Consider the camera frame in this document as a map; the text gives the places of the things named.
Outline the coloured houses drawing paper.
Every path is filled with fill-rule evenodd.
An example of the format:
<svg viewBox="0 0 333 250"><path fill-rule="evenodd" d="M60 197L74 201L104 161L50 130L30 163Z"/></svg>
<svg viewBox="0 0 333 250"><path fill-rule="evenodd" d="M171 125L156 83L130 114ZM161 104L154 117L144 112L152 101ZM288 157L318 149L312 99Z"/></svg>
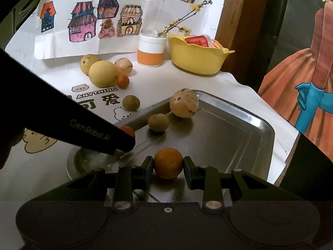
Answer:
<svg viewBox="0 0 333 250"><path fill-rule="evenodd" d="M41 0L35 59L134 53L155 25L164 0Z"/></svg>

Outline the orange round fruit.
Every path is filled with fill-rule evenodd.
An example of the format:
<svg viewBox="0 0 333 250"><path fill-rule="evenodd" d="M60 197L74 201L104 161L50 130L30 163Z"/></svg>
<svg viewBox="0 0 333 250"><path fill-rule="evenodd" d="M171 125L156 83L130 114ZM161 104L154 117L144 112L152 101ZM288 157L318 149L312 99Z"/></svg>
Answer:
<svg viewBox="0 0 333 250"><path fill-rule="evenodd" d="M163 179L174 179L183 170L183 156L174 148L163 148L154 156L155 173Z"/></svg>

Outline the white printed table cloth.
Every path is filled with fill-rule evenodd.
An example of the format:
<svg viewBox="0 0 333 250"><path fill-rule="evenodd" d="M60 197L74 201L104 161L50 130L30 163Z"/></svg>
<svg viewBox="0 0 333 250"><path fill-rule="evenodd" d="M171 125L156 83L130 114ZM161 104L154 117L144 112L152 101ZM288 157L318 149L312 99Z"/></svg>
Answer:
<svg viewBox="0 0 333 250"><path fill-rule="evenodd" d="M29 17L7 45L6 52L61 91L70 89L76 82L83 82L86 77L79 69L77 57L35 60L35 25L35 16ZM278 180L298 132L255 91L238 83L232 74L220 72L211 77L200 77L177 69L170 61L157 68L136 65L128 92L140 99L142 107L148 107L182 88L206 91L265 119L275 131L268 180L270 183ZM66 163L72 149L70 144L58 141L36 154L27 154L24 145L20 142L13 148L1 170L1 249L20 249L23 245L15 224L19 207L69 179Z"/></svg>

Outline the yellow green pear fruit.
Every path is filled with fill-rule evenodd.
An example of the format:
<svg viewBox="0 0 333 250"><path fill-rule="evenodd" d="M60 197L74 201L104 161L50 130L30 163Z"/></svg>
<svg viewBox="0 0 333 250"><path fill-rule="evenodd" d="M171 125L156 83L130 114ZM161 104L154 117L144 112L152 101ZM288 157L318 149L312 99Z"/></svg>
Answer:
<svg viewBox="0 0 333 250"><path fill-rule="evenodd" d="M100 60L100 57L95 54L84 55L80 60L80 69L85 75L88 75L90 67Z"/></svg>

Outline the metal tray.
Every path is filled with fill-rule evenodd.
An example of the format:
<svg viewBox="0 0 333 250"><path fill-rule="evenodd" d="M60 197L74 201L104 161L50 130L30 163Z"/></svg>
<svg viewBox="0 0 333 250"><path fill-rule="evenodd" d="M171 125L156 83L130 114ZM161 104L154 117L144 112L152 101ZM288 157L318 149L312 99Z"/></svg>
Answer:
<svg viewBox="0 0 333 250"><path fill-rule="evenodd" d="M226 100L203 91L197 91L196 95L199 109L189 119L172 114L168 99L133 113L123 107L116 108L116 125L126 125L135 131L134 149L107 155L75 146L67 160L69 177L75 179L95 168L116 173L122 166L141 165L147 156L171 147L191 157L197 166L212 166L221 173L239 168L267 179L275 136L272 126ZM167 115L166 131L149 128L148 119L155 114Z"/></svg>

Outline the yellow plastic bowl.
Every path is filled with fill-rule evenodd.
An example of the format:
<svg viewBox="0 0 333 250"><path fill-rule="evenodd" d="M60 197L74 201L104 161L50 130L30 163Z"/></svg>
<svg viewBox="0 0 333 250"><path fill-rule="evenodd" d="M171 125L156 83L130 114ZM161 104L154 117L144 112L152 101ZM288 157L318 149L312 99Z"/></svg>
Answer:
<svg viewBox="0 0 333 250"><path fill-rule="evenodd" d="M185 42L185 36L168 33L171 61L180 69L197 75L215 75L226 58L234 53Z"/></svg>

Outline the yellow flower twig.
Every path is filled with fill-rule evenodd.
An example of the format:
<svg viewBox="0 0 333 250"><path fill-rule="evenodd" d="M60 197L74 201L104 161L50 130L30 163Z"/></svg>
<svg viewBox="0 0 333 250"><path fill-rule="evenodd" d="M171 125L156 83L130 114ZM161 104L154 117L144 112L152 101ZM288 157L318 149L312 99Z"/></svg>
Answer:
<svg viewBox="0 0 333 250"><path fill-rule="evenodd" d="M163 30L157 31L157 36L161 37L167 35L172 29L177 28L179 32L183 34L183 36L190 36L191 29L186 26L181 26L181 23L190 19L191 17L195 16L197 13L201 11L201 9L206 5L211 5L213 2L212 0L204 0L202 3L192 4L190 6L190 12L187 13L185 16L178 18L177 20L171 21L167 26L163 28Z"/></svg>

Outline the white orange glass jar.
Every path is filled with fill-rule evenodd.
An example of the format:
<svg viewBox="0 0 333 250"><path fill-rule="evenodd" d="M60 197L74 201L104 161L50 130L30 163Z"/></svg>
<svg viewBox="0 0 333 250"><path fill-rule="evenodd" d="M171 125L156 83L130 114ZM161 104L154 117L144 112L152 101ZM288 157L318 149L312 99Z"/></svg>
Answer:
<svg viewBox="0 0 333 250"><path fill-rule="evenodd" d="M149 67L158 67L162 64L164 50L167 42L165 33L145 31L139 35L137 62Z"/></svg>

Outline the small orange red fruit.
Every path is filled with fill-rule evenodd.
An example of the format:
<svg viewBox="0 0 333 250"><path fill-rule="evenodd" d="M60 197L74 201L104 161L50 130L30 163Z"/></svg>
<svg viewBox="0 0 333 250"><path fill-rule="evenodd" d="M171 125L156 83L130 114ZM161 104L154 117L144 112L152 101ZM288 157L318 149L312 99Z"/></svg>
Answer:
<svg viewBox="0 0 333 250"><path fill-rule="evenodd" d="M118 75L116 84L121 89L126 89L130 84L130 79L126 75Z"/></svg>

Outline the beige speckled round fruit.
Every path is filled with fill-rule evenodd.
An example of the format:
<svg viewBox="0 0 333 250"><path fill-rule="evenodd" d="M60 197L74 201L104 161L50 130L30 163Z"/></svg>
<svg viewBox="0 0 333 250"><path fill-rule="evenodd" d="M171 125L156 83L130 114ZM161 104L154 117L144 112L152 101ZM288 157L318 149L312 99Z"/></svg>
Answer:
<svg viewBox="0 0 333 250"><path fill-rule="evenodd" d="M169 101L171 112L179 118L191 118L199 108L197 95L190 89L181 89L174 93Z"/></svg>

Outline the brown wooden post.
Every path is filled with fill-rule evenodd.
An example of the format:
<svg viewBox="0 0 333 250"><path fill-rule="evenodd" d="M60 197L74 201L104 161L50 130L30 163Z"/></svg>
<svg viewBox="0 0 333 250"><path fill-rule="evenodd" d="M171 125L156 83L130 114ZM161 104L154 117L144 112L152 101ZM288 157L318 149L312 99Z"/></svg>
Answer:
<svg viewBox="0 0 333 250"><path fill-rule="evenodd" d="M216 40L233 50L221 70L242 79L257 44L267 0L225 0Z"/></svg>

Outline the orange dress lady poster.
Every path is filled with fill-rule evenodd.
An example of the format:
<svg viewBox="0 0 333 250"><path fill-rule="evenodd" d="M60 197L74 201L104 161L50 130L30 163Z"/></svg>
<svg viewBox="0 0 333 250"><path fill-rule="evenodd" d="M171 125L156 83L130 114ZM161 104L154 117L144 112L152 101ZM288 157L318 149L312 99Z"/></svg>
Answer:
<svg viewBox="0 0 333 250"><path fill-rule="evenodd" d="M332 158L332 0L320 0L309 48L276 65L258 94Z"/></svg>

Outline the large yellow round fruit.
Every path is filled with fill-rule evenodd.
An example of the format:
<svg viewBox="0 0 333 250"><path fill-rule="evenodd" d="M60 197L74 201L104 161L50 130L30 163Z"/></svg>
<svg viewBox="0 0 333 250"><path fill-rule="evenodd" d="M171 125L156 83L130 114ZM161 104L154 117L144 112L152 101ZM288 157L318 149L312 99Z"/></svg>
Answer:
<svg viewBox="0 0 333 250"><path fill-rule="evenodd" d="M110 61L97 61L89 69L89 79L91 83L98 88L105 88L113 85L117 76L118 70Z"/></svg>

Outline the olive brown small fruit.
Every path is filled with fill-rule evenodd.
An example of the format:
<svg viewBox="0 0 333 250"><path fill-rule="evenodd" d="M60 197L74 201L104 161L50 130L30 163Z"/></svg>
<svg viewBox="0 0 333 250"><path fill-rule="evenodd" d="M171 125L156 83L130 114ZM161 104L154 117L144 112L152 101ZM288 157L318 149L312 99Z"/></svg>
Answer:
<svg viewBox="0 0 333 250"><path fill-rule="evenodd" d="M135 95L127 95L122 100L122 106L125 110L134 112L140 107L140 100Z"/></svg>
<svg viewBox="0 0 333 250"><path fill-rule="evenodd" d="M169 127L169 119L165 114L155 114L149 117L148 126L156 132L166 131Z"/></svg>

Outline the pale peach round fruit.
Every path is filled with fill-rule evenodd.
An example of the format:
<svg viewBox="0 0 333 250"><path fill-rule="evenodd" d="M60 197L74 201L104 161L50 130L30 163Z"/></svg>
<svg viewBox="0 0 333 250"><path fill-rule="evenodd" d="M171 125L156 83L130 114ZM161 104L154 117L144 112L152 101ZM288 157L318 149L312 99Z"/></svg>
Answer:
<svg viewBox="0 0 333 250"><path fill-rule="evenodd" d="M115 66L121 75L129 76L133 70L132 62L125 57L119 58L115 61Z"/></svg>

